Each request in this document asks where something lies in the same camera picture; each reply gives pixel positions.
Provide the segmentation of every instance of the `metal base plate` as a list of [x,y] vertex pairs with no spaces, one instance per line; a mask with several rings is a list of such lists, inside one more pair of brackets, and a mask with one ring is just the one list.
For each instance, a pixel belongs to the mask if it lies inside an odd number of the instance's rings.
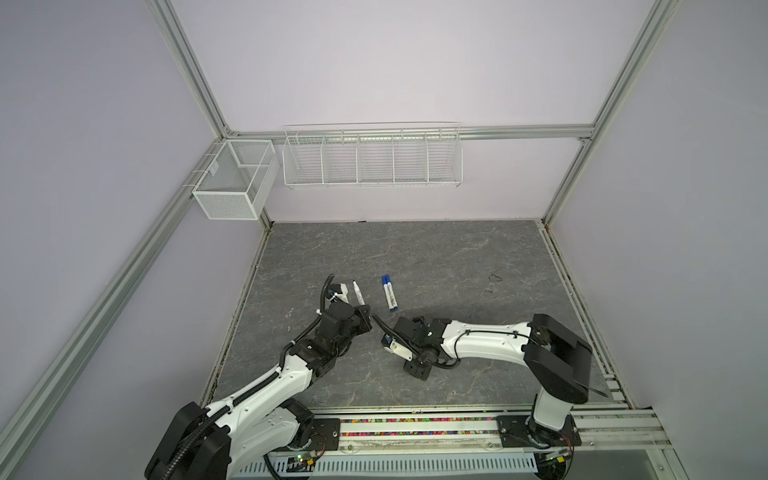
[[[530,439],[531,430],[525,423],[529,416],[530,415],[499,415],[496,417],[503,447],[515,448],[534,446],[533,441]],[[560,432],[543,432],[544,429],[541,430],[542,433],[540,434],[541,438],[539,440],[547,443],[550,447],[568,446],[568,442],[566,442],[563,437],[568,437],[568,440],[573,447],[581,445],[581,437],[574,424],[574,419],[570,415],[566,417],[565,424]]]

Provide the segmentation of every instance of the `perforated metal cover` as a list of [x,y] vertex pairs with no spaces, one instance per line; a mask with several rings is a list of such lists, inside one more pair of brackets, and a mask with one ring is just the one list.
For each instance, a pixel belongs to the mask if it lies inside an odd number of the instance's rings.
[[[287,457],[273,459],[280,476],[306,477],[306,473],[286,473]],[[533,473],[537,472],[532,453],[497,452],[475,454],[431,455],[328,455],[322,457],[312,477],[405,477],[466,475],[483,473]],[[269,477],[264,462],[251,463],[234,478]]]

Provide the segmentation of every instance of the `white wire mesh basket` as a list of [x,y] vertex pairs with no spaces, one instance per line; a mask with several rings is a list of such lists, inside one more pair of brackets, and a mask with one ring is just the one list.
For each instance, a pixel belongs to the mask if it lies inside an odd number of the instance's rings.
[[458,186],[458,126],[288,134],[283,173],[291,188]]
[[269,140],[227,140],[192,193],[211,220],[258,220],[280,162]]

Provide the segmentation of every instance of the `white wall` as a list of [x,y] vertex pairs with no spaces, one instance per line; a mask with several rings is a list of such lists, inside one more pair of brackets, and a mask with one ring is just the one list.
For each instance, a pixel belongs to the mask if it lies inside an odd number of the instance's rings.
[[684,2],[554,222],[692,480],[765,478],[768,3]]
[[478,140],[462,146],[459,187],[291,190],[281,172],[266,209],[273,220],[290,222],[542,218],[579,141]]
[[176,411],[200,401],[260,235],[192,206],[17,480],[144,477]]
[[176,0],[235,131],[591,123],[653,0]]
[[0,65],[5,426],[213,137],[141,1],[3,2]]

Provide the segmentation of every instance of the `black bracket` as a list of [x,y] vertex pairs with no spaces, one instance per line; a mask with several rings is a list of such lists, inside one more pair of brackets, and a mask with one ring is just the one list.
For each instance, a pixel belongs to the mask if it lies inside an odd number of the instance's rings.
[[[341,437],[341,420],[340,419],[314,419],[312,421],[310,430],[310,445],[305,450],[317,450],[318,452],[323,449],[323,443],[325,442],[326,452],[339,449],[339,439]],[[280,447],[274,449],[275,452],[290,452],[288,447]]]
[[496,417],[498,433],[502,437],[502,447],[507,449],[515,447],[535,447],[547,449],[550,447],[565,447],[568,442],[563,437],[568,437],[571,446],[581,445],[581,437],[574,424],[572,416],[565,418],[565,424],[560,432],[552,432],[539,428],[536,433],[528,427],[529,414],[524,415],[499,415]]

